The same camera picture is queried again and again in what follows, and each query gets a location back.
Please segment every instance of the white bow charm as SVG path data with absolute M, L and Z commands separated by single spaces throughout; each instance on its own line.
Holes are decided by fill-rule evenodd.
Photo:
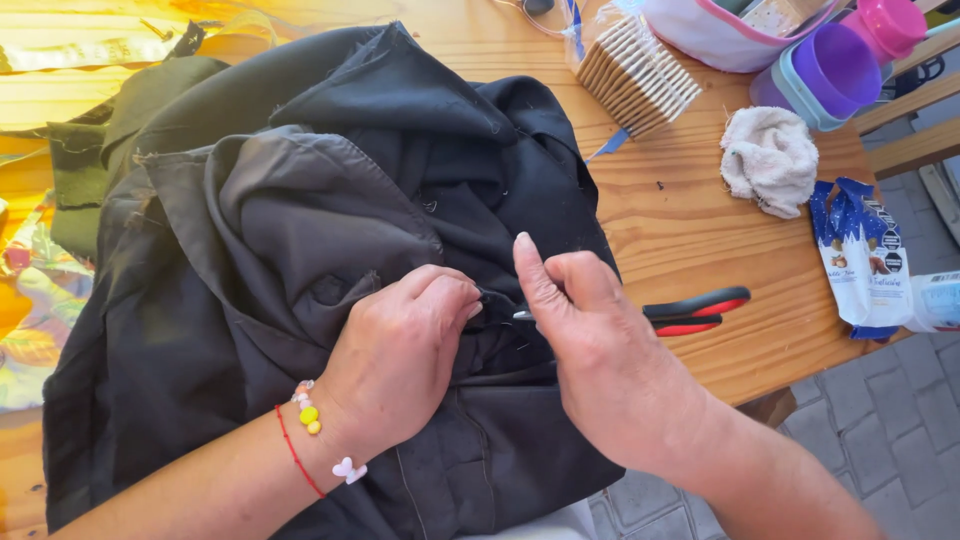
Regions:
M 350 485 L 367 474 L 367 466 L 361 465 L 359 469 L 354 469 L 353 460 L 344 457 L 343 461 L 333 466 L 333 474 L 338 477 L 347 477 L 347 485 Z

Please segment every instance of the scissors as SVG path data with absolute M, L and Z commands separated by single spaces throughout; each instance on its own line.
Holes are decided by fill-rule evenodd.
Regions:
M 727 287 L 687 300 L 670 304 L 653 304 L 643 307 L 643 314 L 650 319 L 659 337 L 674 337 L 708 331 L 720 326 L 723 315 L 750 302 L 747 287 Z M 533 321 L 529 310 L 514 313 L 514 320 Z

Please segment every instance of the yellow bead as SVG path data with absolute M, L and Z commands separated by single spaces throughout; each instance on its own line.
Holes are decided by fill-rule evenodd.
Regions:
M 318 416 L 320 416 L 320 411 L 314 406 L 309 406 L 300 412 L 300 421 L 307 426 L 316 420 Z

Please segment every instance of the hand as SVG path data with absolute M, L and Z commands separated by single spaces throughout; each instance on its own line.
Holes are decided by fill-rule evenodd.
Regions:
M 520 286 L 558 361 L 564 410 L 611 461 L 668 478 L 700 442 L 716 402 L 660 341 L 593 252 L 540 259 L 514 245 Z
M 462 272 L 426 265 L 357 302 L 310 394 L 321 436 L 359 467 L 422 430 L 479 298 Z

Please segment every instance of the pink lid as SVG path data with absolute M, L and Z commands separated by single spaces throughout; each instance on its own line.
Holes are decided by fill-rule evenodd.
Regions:
M 910 0 L 860 0 L 857 11 L 877 44 L 894 58 L 906 58 L 926 37 L 924 12 Z

